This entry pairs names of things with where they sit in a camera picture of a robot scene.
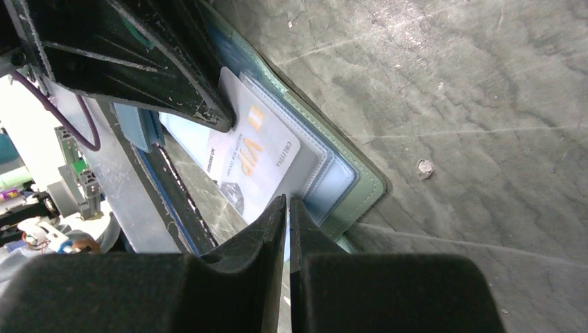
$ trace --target black plastic part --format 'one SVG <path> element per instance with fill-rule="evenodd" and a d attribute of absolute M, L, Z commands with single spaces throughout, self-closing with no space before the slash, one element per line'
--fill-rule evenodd
<path fill-rule="evenodd" d="M 300 199 L 290 209 L 294 333 L 504 332 L 468 259 L 348 255 Z M 281 196 L 201 258 L 34 259 L 0 298 L 0 332 L 276 332 L 285 217 Z"/>
<path fill-rule="evenodd" d="M 6 5 L 0 3 L 0 78 L 26 64 L 15 27 Z"/>
<path fill-rule="evenodd" d="M 46 192 L 33 194 L 39 200 L 38 203 L 29 203 L 25 205 L 10 208 L 3 214 L 0 214 L 0 227 L 5 225 L 15 225 L 7 230 L 0 231 L 0 246 L 11 241 L 17 241 L 22 237 L 22 231 L 16 227 L 16 224 L 26 219 L 36 216 L 47 216 L 53 218 L 59 216 L 58 212 L 52 212 L 45 204 L 45 200 L 51 200 Z"/>
<path fill-rule="evenodd" d="M 291 201 L 292 331 L 504 332 L 476 265 L 453 255 L 348 255 Z"/>
<path fill-rule="evenodd" d="M 0 298 L 0 332 L 276 332 L 285 214 L 276 198 L 200 259 L 35 258 Z"/>
<path fill-rule="evenodd" d="M 50 80 L 222 132 L 234 125 L 197 1 L 4 1 L 24 53 Z"/>

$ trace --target white card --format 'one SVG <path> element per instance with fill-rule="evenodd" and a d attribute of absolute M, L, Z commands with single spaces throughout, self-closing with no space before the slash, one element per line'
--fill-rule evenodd
<path fill-rule="evenodd" d="M 237 122 L 228 133 L 210 132 L 204 169 L 251 223 L 273 199 L 300 150 L 300 141 L 227 68 L 220 72 L 219 91 L 229 99 Z"/>

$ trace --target debris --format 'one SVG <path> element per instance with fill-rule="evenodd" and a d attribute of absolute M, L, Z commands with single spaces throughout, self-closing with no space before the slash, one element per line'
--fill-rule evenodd
<path fill-rule="evenodd" d="M 433 175 L 433 173 L 435 173 L 435 167 L 429 160 L 419 160 L 419 162 L 417 162 L 417 168 L 419 169 L 420 180 L 428 179 Z"/>

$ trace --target scratched surface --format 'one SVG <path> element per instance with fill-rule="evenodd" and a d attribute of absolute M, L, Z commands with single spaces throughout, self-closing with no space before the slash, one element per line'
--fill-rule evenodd
<path fill-rule="evenodd" d="M 361 250 L 467 255 L 509 332 L 588 329 L 586 1 L 214 7 L 389 179 Z M 240 228 L 219 205 L 213 228 Z"/>

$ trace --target screw hole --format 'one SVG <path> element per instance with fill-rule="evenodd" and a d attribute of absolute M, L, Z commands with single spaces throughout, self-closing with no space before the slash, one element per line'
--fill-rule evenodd
<path fill-rule="evenodd" d="M 16 52 L 15 54 L 13 54 L 10 57 L 10 63 L 13 66 L 17 66 L 17 67 L 23 66 L 25 60 L 26 60 L 26 55 L 24 55 L 23 52 Z"/>

